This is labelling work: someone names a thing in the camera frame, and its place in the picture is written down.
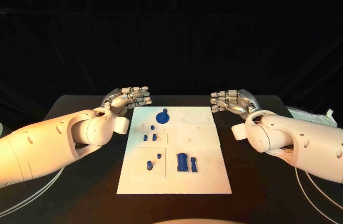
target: robotic hand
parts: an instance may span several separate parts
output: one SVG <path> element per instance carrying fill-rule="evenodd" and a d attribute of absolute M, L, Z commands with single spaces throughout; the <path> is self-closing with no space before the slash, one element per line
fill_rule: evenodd
<path fill-rule="evenodd" d="M 152 104 L 149 87 L 116 89 L 101 106 L 35 123 L 0 139 L 0 188 L 45 176 L 127 133 L 127 110 Z"/>
<path fill-rule="evenodd" d="M 237 140 L 248 138 L 258 152 L 280 157 L 320 178 L 343 183 L 343 130 L 263 110 L 247 90 L 212 93 L 212 112 L 231 111 L 245 123 L 232 127 Z"/>

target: blue object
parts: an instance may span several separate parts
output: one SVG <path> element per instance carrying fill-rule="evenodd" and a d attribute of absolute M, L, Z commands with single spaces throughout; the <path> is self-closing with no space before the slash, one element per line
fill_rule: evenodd
<path fill-rule="evenodd" d="M 188 154 L 179 153 L 176 156 L 177 156 L 177 171 L 188 172 Z"/>
<path fill-rule="evenodd" d="M 152 169 L 153 169 L 153 163 L 152 163 L 152 161 L 149 161 L 147 164 L 149 164 L 147 169 L 152 170 Z"/>
<path fill-rule="evenodd" d="M 169 120 L 170 120 L 170 116 L 167 114 L 167 109 L 163 109 L 163 112 L 159 113 L 156 116 L 156 121 L 157 123 L 165 124 L 169 122 Z"/>
<path fill-rule="evenodd" d="M 192 172 L 196 173 L 196 163 L 195 163 L 195 157 L 190 157 L 190 163 L 192 163 Z"/>

